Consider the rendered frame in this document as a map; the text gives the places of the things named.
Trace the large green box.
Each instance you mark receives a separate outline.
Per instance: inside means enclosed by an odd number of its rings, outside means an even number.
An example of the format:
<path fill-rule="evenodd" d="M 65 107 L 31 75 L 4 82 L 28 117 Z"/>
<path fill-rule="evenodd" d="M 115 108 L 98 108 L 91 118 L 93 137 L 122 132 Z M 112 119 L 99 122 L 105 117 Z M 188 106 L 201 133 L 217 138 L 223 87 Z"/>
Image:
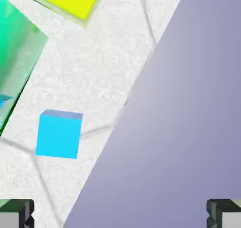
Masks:
<path fill-rule="evenodd" d="M 0 0 L 0 136 L 47 40 L 9 0 Z"/>

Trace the small blue cube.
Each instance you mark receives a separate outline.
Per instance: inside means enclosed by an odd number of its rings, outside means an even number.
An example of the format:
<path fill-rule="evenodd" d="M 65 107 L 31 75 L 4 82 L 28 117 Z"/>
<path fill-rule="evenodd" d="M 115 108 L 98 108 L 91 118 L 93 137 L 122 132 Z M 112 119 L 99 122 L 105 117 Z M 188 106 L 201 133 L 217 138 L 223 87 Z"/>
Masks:
<path fill-rule="evenodd" d="M 35 154 L 76 159 L 83 114 L 45 110 L 39 119 Z"/>

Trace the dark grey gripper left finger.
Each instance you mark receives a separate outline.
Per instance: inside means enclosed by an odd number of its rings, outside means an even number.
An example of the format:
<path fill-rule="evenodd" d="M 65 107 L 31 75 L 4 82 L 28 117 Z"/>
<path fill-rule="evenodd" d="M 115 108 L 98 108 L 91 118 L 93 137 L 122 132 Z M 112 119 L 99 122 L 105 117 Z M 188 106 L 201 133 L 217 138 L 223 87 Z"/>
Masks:
<path fill-rule="evenodd" d="M 0 228 L 35 228 L 32 199 L 0 199 Z"/>

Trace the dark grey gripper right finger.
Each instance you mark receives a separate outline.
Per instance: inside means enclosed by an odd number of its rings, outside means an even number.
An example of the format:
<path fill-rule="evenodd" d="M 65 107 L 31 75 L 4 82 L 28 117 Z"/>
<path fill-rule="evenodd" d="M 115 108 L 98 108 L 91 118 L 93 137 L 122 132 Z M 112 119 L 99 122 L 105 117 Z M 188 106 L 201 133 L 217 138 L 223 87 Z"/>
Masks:
<path fill-rule="evenodd" d="M 241 228 L 241 199 L 209 199 L 207 228 Z"/>

